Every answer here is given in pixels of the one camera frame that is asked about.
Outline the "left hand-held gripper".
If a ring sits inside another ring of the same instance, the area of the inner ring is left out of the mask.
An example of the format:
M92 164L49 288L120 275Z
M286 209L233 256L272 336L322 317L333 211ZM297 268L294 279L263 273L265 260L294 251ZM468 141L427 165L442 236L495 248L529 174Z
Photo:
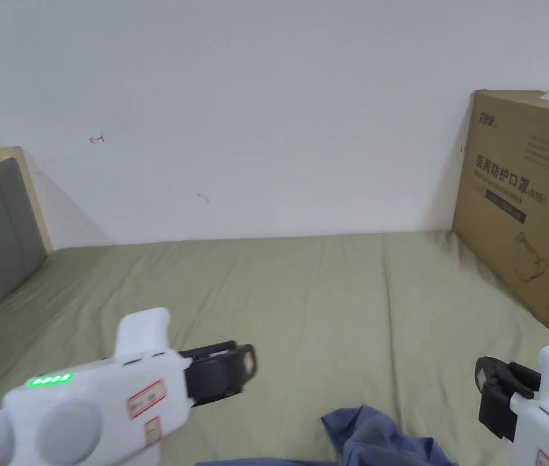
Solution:
M228 357L237 342L174 351L169 323L166 308L128 314L109 358L9 391L0 407L0 465L159 465L160 441L194 407L236 395Z

